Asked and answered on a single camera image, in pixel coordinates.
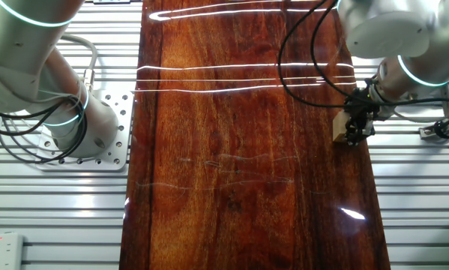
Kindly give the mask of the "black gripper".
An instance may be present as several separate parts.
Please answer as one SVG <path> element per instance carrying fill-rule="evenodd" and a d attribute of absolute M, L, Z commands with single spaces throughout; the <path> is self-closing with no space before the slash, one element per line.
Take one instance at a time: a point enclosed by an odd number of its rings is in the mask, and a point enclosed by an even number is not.
<path fill-rule="evenodd" d="M 346 122 L 345 142 L 357 146 L 374 135 L 373 120 L 367 114 L 376 115 L 379 106 L 373 103 L 367 92 L 353 92 L 345 99 L 344 105 L 344 111 L 350 115 Z"/>

